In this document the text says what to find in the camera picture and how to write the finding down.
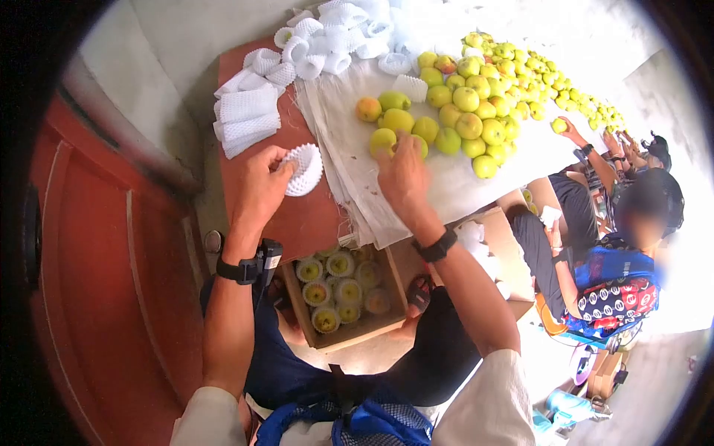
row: white sheet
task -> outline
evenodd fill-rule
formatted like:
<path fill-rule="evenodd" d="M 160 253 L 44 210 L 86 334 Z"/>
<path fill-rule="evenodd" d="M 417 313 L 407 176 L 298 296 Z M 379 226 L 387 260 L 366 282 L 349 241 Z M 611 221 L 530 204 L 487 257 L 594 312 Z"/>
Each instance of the white sheet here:
<path fill-rule="evenodd" d="M 344 199 L 358 244 L 375 243 L 377 249 L 411 234 L 384 200 L 377 184 L 377 164 L 368 150 L 369 136 L 377 127 L 359 121 L 353 109 L 359 98 L 377 97 L 390 89 L 394 79 L 377 68 L 377 61 L 365 60 L 354 61 L 338 76 L 297 82 L 298 105 L 318 139 L 323 158 L 332 160 L 325 164 L 326 172 L 334 168 L 334 172 L 327 173 L 330 188 L 335 196 Z M 553 101 L 545 109 L 543 121 L 522 122 L 521 136 L 516 140 L 517 154 L 490 180 L 476 178 L 470 160 L 463 154 L 447 156 L 429 148 L 426 163 L 433 172 L 433 182 L 428 199 L 444 223 L 458 220 L 519 186 L 577 162 L 573 155 L 575 146 L 550 128 L 556 116 L 569 117 L 597 152 L 607 150 L 581 114 L 566 113 Z M 431 116 L 438 120 L 438 110 L 426 103 L 413 104 L 410 112 L 414 118 Z"/>

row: hand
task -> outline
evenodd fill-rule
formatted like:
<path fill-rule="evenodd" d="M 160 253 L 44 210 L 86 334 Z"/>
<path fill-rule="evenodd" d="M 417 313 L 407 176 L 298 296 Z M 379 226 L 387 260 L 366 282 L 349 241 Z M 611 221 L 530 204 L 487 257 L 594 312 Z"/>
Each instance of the hand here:
<path fill-rule="evenodd" d="M 560 238 L 560 220 L 553 222 L 553 227 L 548 230 L 544 228 L 545 236 L 548 237 L 550 249 L 553 250 L 553 255 L 557 255 L 563 249 L 563 240 Z"/>
<path fill-rule="evenodd" d="M 420 209 L 428 206 L 426 191 L 431 172 L 421 158 L 421 142 L 405 131 L 397 131 L 397 138 L 394 157 L 390 158 L 386 151 L 377 153 L 377 181 L 394 212 L 410 227 Z"/>
<path fill-rule="evenodd" d="M 623 148 L 618 144 L 617 140 L 615 140 L 615 137 L 613 136 L 612 133 L 605 131 L 603 133 L 603 142 L 605 143 L 605 146 L 608 148 L 610 151 L 611 156 L 624 156 L 625 151 Z"/>
<path fill-rule="evenodd" d="M 291 161 L 276 170 L 287 154 L 282 147 L 269 146 L 243 164 L 236 177 L 238 195 L 223 261 L 231 263 L 227 256 L 238 256 L 240 260 L 255 255 L 263 227 L 283 202 L 288 181 L 297 167 L 295 161 Z"/>
<path fill-rule="evenodd" d="M 566 118 L 565 116 L 559 116 L 560 119 L 565 121 L 566 124 L 568 124 L 568 127 L 565 129 L 564 132 L 561 133 L 562 136 L 565 136 L 567 139 L 571 140 L 572 142 L 575 143 L 578 147 L 584 147 L 588 145 L 588 142 L 580 136 L 578 133 L 578 129 L 575 128 L 572 122 L 570 122 L 570 119 Z"/>

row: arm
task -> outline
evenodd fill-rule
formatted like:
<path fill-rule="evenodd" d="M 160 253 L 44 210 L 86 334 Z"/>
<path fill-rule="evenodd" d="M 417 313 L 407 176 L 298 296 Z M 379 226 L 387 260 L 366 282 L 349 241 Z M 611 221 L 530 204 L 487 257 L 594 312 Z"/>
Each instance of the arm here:
<path fill-rule="evenodd" d="M 563 251 L 563 241 L 560 239 L 559 221 L 553 223 L 553 228 L 548 230 L 545 228 L 545 235 L 550 242 L 550 248 L 553 250 L 553 257 L 556 257 Z M 568 309 L 568 313 L 580 319 L 580 311 L 578 310 L 578 288 L 575 286 L 573 276 L 570 274 L 568 262 L 561 261 L 555 264 L 555 275 L 558 277 L 558 285 L 560 293 L 563 295 L 563 302 Z"/>
<path fill-rule="evenodd" d="M 285 196 L 294 163 L 277 171 L 270 166 L 287 150 L 270 146 L 248 159 L 237 176 L 238 200 L 223 249 L 223 261 L 238 265 L 253 258 L 263 227 Z M 216 277 L 203 323 L 203 386 L 219 387 L 238 397 L 253 356 L 253 298 L 250 285 Z"/>
<path fill-rule="evenodd" d="M 431 175 L 421 158 L 421 143 L 400 133 L 396 155 L 389 158 L 383 151 L 378 162 L 384 197 L 422 246 L 433 245 L 446 229 L 426 200 Z M 471 253 L 456 243 L 434 266 L 481 356 L 501 349 L 521 351 L 511 309 Z"/>
<path fill-rule="evenodd" d="M 566 118 L 565 116 L 559 116 L 559 118 L 564 120 L 568 124 L 568 128 L 564 132 L 562 132 L 561 135 L 570 139 L 572 142 L 574 142 L 575 145 L 580 148 L 583 148 L 588 145 L 588 142 L 578 133 L 578 130 L 568 118 Z M 605 190 L 608 193 L 612 193 L 613 184 L 615 184 L 615 181 L 617 180 L 617 174 L 615 173 L 613 168 L 611 168 L 608 162 L 605 161 L 603 157 L 600 156 L 594 150 L 588 153 L 588 161 L 590 161 L 590 164 L 593 166 L 593 169 L 595 169 L 595 174 L 597 174 L 597 176 L 600 178 L 600 181 L 602 181 Z"/>

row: sandal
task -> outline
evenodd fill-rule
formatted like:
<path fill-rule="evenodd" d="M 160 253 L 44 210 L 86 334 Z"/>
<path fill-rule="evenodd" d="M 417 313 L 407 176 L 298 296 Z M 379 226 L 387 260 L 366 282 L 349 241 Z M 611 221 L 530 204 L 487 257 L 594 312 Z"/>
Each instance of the sandal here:
<path fill-rule="evenodd" d="M 409 283 L 406 293 L 407 303 L 413 304 L 424 313 L 426 307 L 431 302 L 431 292 L 434 290 L 434 282 L 429 274 L 419 274 Z"/>

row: cardboard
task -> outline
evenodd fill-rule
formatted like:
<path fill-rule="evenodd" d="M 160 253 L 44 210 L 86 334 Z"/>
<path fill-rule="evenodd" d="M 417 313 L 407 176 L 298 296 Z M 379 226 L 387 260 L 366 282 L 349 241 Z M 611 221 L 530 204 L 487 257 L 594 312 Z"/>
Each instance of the cardboard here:
<path fill-rule="evenodd" d="M 362 318 L 356 322 L 342 325 L 337 331 L 328 334 L 319 333 L 312 326 L 310 309 L 303 300 L 302 284 L 295 275 L 293 264 L 286 263 L 281 265 L 281 275 L 285 280 L 295 316 L 300 323 L 300 328 L 305 333 L 305 339 L 310 347 L 327 353 L 361 343 L 402 326 L 406 319 L 407 302 L 394 259 L 389 248 L 379 251 L 374 250 L 373 254 L 374 260 L 382 266 L 383 283 L 381 287 L 385 288 L 392 298 L 390 311 L 383 315 L 371 315 L 363 311 Z"/>

